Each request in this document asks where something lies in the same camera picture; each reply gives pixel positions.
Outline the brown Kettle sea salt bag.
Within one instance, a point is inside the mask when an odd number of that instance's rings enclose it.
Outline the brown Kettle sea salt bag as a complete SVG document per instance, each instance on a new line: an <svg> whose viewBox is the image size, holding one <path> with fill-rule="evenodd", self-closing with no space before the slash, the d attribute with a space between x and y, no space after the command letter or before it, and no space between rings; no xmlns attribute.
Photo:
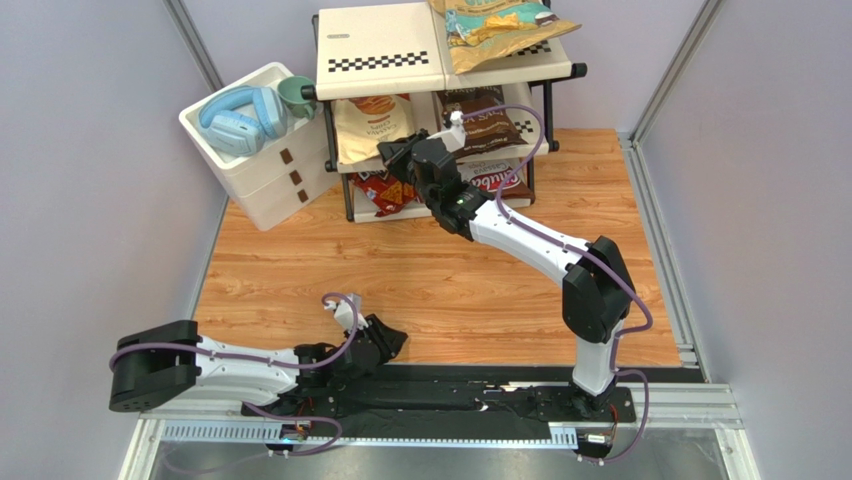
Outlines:
<svg viewBox="0 0 852 480"><path fill-rule="evenodd" d="M443 116L447 116L452 111L461 111L463 114L467 114L484 110L503 105L505 101L501 86L439 91L436 96L441 103ZM526 144L505 110L466 119L464 129L466 141L464 147L455 152L457 158Z"/></svg>

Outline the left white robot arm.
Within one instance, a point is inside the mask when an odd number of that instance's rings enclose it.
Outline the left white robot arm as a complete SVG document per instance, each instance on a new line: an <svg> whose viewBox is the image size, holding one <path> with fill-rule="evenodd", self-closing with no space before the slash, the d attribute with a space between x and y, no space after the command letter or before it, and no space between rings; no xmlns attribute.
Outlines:
<svg viewBox="0 0 852 480"><path fill-rule="evenodd" d="M109 360L109 408L142 412L177 400L299 404L374 374L407 340L407 333L369 315L340 345L263 350L217 341L201 335L197 322L179 320L118 341Z"/></svg>

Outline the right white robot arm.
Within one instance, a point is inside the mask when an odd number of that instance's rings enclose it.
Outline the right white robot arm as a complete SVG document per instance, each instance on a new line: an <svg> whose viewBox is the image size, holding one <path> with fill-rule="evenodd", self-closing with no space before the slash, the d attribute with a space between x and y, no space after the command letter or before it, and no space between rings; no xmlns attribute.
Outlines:
<svg viewBox="0 0 852 480"><path fill-rule="evenodd" d="M562 318L577 338L572 385L576 408L601 410L615 390L616 335L630 309L632 281L617 245L560 234L462 179L438 138L417 133L378 145L384 167L414 187L447 232L494 247L536 269L561 289Z"/></svg>

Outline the tan teal chips bag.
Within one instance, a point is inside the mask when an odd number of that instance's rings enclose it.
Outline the tan teal chips bag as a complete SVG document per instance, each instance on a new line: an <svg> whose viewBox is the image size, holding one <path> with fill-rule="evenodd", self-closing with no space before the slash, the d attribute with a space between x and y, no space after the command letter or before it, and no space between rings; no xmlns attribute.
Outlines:
<svg viewBox="0 0 852 480"><path fill-rule="evenodd" d="M581 28L540 1L438 0L429 6L444 19L444 39L456 74Z"/></svg>

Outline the cream red cassava chips bag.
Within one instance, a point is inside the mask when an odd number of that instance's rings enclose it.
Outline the cream red cassava chips bag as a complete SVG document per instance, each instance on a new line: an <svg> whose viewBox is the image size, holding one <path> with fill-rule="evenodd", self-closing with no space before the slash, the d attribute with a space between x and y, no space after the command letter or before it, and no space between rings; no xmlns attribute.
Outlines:
<svg viewBox="0 0 852 480"><path fill-rule="evenodd" d="M378 144L416 130L408 94L378 95L333 102L338 162L351 165L379 155Z"/></svg>

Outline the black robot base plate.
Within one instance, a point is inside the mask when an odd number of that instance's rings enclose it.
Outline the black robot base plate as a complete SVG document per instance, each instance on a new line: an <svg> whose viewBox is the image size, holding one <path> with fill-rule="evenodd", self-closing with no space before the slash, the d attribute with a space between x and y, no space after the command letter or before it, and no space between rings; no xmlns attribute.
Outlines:
<svg viewBox="0 0 852 480"><path fill-rule="evenodd" d="M542 440L549 423L628 425L642 416L619 380L592 404L571 382L570 366L390 363L303 370L295 389L265 410L330 417L346 438Z"/></svg>

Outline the red Doritos bag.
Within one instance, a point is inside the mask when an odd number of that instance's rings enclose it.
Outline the red Doritos bag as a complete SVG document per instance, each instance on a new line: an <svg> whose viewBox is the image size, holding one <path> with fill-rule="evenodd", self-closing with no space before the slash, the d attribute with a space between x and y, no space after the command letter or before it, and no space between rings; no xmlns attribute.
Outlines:
<svg viewBox="0 0 852 480"><path fill-rule="evenodd" d="M388 171L352 173L349 179L377 208L375 217L398 214L410 203L420 201L413 185L400 181Z"/></svg>

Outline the Chuba cassava chips bag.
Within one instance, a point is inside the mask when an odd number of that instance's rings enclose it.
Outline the Chuba cassava chips bag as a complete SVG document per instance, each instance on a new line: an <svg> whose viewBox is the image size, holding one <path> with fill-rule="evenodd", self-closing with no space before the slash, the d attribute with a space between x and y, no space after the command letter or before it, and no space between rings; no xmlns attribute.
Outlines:
<svg viewBox="0 0 852 480"><path fill-rule="evenodd" d="M459 164L458 170L463 181L491 194L496 194L503 181L506 181L503 200L524 199L533 202L535 193L527 185L523 172L512 174L518 165L518 159L471 161Z"/></svg>

